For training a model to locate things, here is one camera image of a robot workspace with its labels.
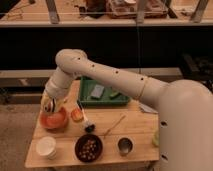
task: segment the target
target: concrete floor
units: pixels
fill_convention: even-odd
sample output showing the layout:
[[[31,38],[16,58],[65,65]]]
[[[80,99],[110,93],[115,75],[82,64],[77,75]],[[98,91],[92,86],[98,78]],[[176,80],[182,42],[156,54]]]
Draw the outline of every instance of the concrete floor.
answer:
[[[0,171],[45,171],[26,169],[25,157],[39,112],[39,104],[0,105]],[[142,163],[59,168],[62,171],[143,171]]]

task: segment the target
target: orange bowl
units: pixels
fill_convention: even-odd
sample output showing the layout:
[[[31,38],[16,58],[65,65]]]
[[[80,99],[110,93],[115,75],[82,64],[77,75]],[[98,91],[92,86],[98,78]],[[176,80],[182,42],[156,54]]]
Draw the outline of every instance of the orange bowl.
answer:
[[[56,129],[64,127],[68,122],[67,111],[62,107],[59,112],[50,116],[41,113],[40,124],[46,129]]]

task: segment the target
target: wooden table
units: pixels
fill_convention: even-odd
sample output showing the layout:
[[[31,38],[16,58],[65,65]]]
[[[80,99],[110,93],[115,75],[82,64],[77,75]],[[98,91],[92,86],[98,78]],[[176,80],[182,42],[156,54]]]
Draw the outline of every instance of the wooden table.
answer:
[[[144,24],[147,25],[177,25],[177,24],[189,24],[189,16],[181,14],[180,10],[175,10],[175,6],[186,7],[196,6],[198,0],[172,0],[171,9],[177,15],[178,18],[156,18],[145,19]],[[26,6],[28,0],[21,0],[8,14],[6,14],[1,20],[0,25],[28,25],[35,26],[50,26],[49,12],[47,9],[45,0],[36,0],[33,5]],[[84,0],[55,0],[57,12],[60,18],[58,26],[134,26],[135,20],[133,19],[111,19],[108,15],[103,15],[98,19],[91,17],[81,17],[79,9],[75,5],[85,6]],[[209,0],[208,6],[204,12],[204,20],[213,19],[213,0]]]
[[[75,106],[78,90],[79,81],[74,81],[71,86],[68,101],[65,104],[68,112]],[[88,118],[95,123],[96,129],[94,134],[98,135],[103,143],[101,156],[95,162],[89,164],[158,160],[158,148],[152,144],[152,137],[158,127],[158,117],[155,114],[142,113],[137,101],[131,100],[127,106],[121,107],[86,108],[85,113]],[[104,138],[103,134],[107,129],[112,127],[123,115],[126,117]],[[36,168],[87,165],[79,161],[74,153],[77,139],[84,134],[82,124],[74,123],[71,119],[67,129],[58,133],[47,132],[41,127],[40,123],[37,122],[25,166],[27,168]],[[35,151],[37,141],[44,136],[53,136],[56,138],[57,155],[53,160],[43,159]],[[121,157],[118,152],[117,143],[121,137],[128,137],[133,141],[133,150],[126,157]]]

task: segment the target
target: white cup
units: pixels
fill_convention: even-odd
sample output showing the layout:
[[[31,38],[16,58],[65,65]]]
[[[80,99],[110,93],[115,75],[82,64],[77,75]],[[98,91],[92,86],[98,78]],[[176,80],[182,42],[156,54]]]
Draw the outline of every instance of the white cup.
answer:
[[[53,137],[43,137],[36,144],[36,152],[39,156],[53,159],[56,154],[56,140]]]

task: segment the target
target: green plate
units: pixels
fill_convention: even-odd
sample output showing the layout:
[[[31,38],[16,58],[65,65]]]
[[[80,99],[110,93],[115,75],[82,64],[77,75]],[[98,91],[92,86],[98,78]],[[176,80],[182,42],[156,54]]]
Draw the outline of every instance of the green plate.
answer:
[[[119,94],[114,98],[110,98],[110,94],[113,93],[113,90],[108,87],[105,87],[100,99],[92,98],[90,94],[96,84],[100,83],[88,77],[81,77],[78,100],[80,100],[83,106],[126,105],[130,101],[129,97],[122,94]]]

